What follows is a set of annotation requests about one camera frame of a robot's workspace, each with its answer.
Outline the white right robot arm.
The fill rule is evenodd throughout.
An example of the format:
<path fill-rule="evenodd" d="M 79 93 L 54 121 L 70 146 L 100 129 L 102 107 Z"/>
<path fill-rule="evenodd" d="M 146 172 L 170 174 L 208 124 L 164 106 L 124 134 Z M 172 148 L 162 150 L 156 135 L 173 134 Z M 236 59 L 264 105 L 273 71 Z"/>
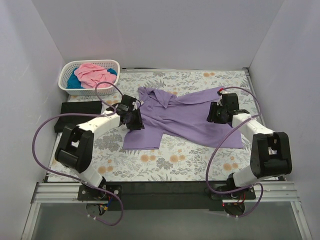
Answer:
<path fill-rule="evenodd" d="M 290 174 L 293 167 L 289 136 L 285 132 L 265 127 L 254 115 L 240 109 L 236 93 L 229 93 L 224 89 L 217 93 L 219 100 L 211 102 L 207 121 L 228 124 L 232 130 L 227 137 L 239 130 L 251 142 L 251 154 L 249 166 L 232 173 L 225 186 L 219 187 L 215 192 L 237 199 L 245 189 L 261 180 Z"/>

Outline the purple t-shirt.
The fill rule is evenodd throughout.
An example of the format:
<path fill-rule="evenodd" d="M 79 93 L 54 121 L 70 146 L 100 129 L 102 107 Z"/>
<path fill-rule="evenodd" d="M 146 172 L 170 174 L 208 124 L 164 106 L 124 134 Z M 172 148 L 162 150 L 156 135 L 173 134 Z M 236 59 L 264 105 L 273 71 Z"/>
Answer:
<path fill-rule="evenodd" d="M 139 87 L 140 113 L 144 128 L 129 131 L 125 150 L 158 149 L 164 134 L 215 148 L 232 130 L 228 124 L 208 122 L 211 102 L 219 99 L 218 88 L 176 96 L 161 89 Z"/>

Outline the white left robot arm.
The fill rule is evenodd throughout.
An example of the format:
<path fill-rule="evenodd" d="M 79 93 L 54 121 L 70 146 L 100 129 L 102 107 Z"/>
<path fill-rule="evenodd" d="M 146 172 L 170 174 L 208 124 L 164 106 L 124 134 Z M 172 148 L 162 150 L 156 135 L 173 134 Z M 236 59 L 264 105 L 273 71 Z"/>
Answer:
<path fill-rule="evenodd" d="M 101 116 L 78 125 L 66 125 L 62 131 L 54 158 L 71 169 L 81 182 L 91 185 L 89 194 L 95 200 L 106 196 L 106 181 L 93 167 L 94 142 L 105 133 L 125 125 L 128 130 L 144 129 L 141 102 L 124 94 L 121 102 L 107 108 Z"/>

